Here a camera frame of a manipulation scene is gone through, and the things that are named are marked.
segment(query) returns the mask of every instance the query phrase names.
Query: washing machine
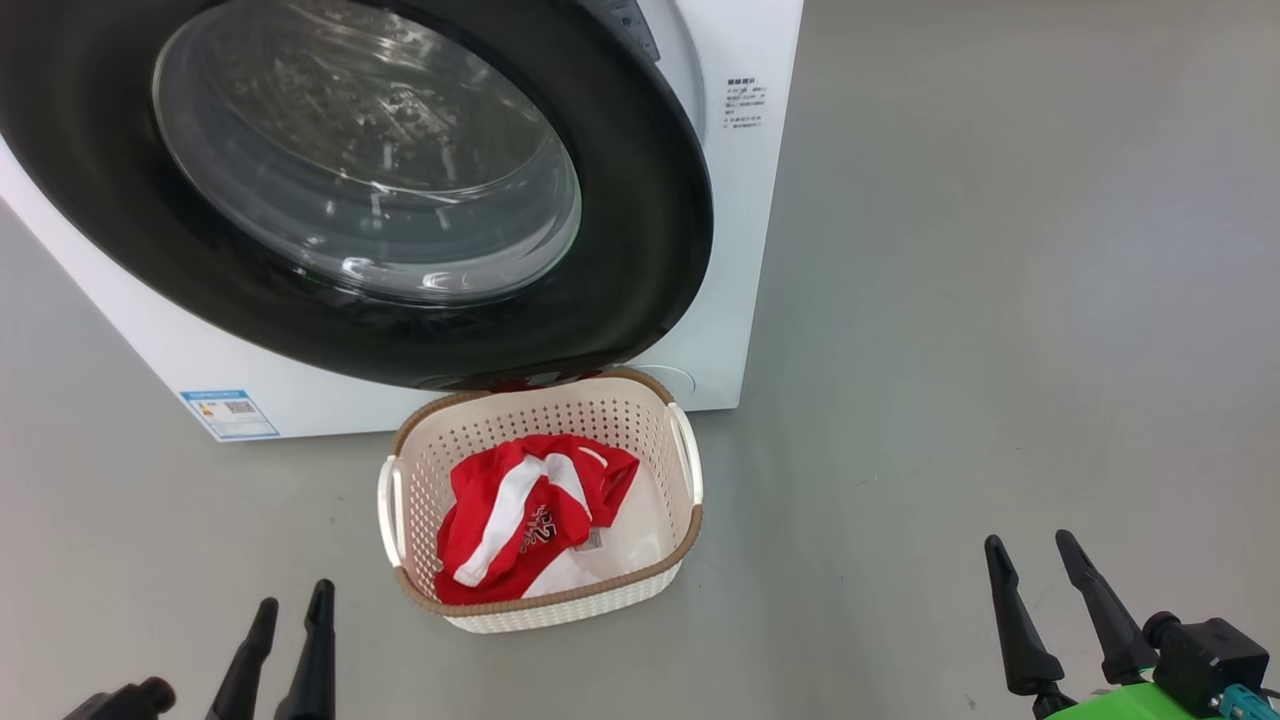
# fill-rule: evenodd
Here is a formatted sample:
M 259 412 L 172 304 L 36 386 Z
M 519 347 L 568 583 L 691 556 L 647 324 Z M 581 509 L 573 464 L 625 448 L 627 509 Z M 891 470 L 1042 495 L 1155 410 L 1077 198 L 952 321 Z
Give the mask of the washing machine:
M 620 364 L 733 407 L 800 12 L 0 0 L 0 197 L 219 441 Z

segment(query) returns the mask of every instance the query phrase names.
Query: laundry basket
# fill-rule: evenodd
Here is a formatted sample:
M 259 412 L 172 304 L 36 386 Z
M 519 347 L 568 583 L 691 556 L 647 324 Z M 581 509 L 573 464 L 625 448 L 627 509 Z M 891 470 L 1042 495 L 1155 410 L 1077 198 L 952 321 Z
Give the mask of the laundry basket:
M 573 433 L 640 460 L 609 528 L 580 548 L 598 583 L 527 600 L 447 605 L 435 594 L 436 533 L 453 507 L 449 471 L 463 457 L 527 434 Z M 692 428 L 671 395 L 635 370 L 525 392 L 461 393 L 413 414 L 378 480 L 383 544 L 408 596 L 472 633 L 558 625 L 662 592 L 701 527 L 703 478 Z

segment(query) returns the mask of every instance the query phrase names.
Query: brown basket rim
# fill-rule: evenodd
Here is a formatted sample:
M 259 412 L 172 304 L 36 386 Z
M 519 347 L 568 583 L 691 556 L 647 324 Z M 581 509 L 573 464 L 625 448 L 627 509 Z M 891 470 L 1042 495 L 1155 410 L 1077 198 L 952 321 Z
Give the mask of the brown basket rim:
M 595 377 L 622 378 L 634 380 L 652 389 L 653 393 L 657 395 L 663 401 L 664 405 L 675 402 L 675 398 L 671 396 L 669 392 L 667 392 L 667 388 L 664 388 L 662 383 L 641 373 L 640 370 L 632 370 L 631 368 L 614 368 Z M 420 421 L 422 421 L 422 419 L 426 418 L 428 415 L 439 413 L 445 407 L 452 407 L 454 405 L 461 405 L 463 402 L 470 402 L 472 400 L 488 397 L 490 393 L 486 392 L 457 393 L 442 397 L 422 406 L 417 413 L 410 415 L 410 418 L 404 420 L 404 424 L 402 424 L 401 428 L 396 430 L 396 438 L 392 441 L 392 454 L 396 455 L 397 457 L 399 456 L 401 450 L 404 447 L 404 441 L 408 438 L 410 432 L 412 432 L 413 428 Z M 694 547 L 694 541 L 698 539 L 698 533 L 701 530 L 701 527 L 703 527 L 703 506 L 701 503 L 698 503 L 694 505 L 692 512 L 690 512 L 689 528 L 685 530 L 684 539 L 680 541 L 680 544 L 676 546 L 676 550 L 673 550 L 671 555 L 663 557 L 658 562 L 654 562 L 653 565 L 641 568 L 639 570 L 632 570 L 626 575 L 618 575 L 617 578 L 609 578 L 607 580 L 591 583 L 590 585 L 582 585 L 580 588 L 561 591 L 557 593 L 530 597 L 527 600 L 507 600 L 502 602 L 485 602 L 477 605 L 447 605 L 426 597 L 426 594 L 424 594 L 422 591 L 420 591 L 417 585 L 413 583 L 412 578 L 408 577 L 408 570 L 404 569 L 403 562 L 394 568 L 394 573 L 396 573 L 396 580 L 399 582 L 401 588 L 410 597 L 410 600 L 412 600 L 422 609 L 429 610 L 436 615 L 442 615 L 445 618 L 476 618 L 483 615 L 517 612 L 521 610 L 534 610 L 538 607 L 559 605 L 563 602 L 581 600 L 584 597 L 591 597 L 595 594 L 607 593 L 609 591 L 616 591 L 618 588 L 631 585 L 643 580 L 648 580 L 649 578 L 660 575 L 662 573 L 666 573 L 667 570 L 675 568 L 677 562 L 685 559 L 685 555 L 689 555 L 689 551 Z

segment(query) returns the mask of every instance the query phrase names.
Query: white stripe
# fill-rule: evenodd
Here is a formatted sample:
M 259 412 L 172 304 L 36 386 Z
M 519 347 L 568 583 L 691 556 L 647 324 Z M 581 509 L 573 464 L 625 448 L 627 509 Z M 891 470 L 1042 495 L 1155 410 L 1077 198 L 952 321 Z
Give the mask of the white stripe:
M 582 452 L 585 452 L 585 454 L 590 455 L 591 457 L 595 457 L 596 460 L 599 460 L 600 465 L 604 465 L 605 468 L 609 466 L 609 461 L 605 460 L 603 455 L 600 455 L 599 452 L 591 450 L 590 447 L 580 447 L 579 450 L 581 450 Z
M 489 574 L 489 564 L 498 552 L 507 544 L 525 523 L 525 501 L 538 483 L 538 478 L 547 473 L 547 464 L 526 455 L 520 465 L 516 465 L 502 477 L 498 486 L 498 497 L 493 501 L 493 511 L 484 525 L 484 534 L 480 544 L 471 553 L 471 557 L 453 573 L 453 579 L 468 588 L 474 588 Z
M 591 511 L 586 507 L 586 493 L 582 492 L 582 480 L 577 477 L 577 468 L 568 455 L 552 452 L 547 456 L 547 478 L 553 486 L 563 489 L 582 506 L 586 518 L 591 519 Z
M 571 548 L 557 555 L 556 560 L 552 560 L 550 565 L 534 578 L 534 582 L 529 584 L 525 593 L 520 597 L 538 597 L 540 594 L 571 591 L 600 582 L 599 578 L 579 565 L 573 555 Z

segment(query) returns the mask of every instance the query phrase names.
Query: red and white jersey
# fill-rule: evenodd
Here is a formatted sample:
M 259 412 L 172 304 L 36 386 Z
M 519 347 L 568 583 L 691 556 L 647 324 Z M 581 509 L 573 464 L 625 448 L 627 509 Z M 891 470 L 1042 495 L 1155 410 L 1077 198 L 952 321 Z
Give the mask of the red and white jersey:
M 572 548 L 617 516 L 639 460 L 577 436 L 527 436 L 453 469 L 457 503 L 436 537 L 451 605 L 535 597 L 596 582 Z

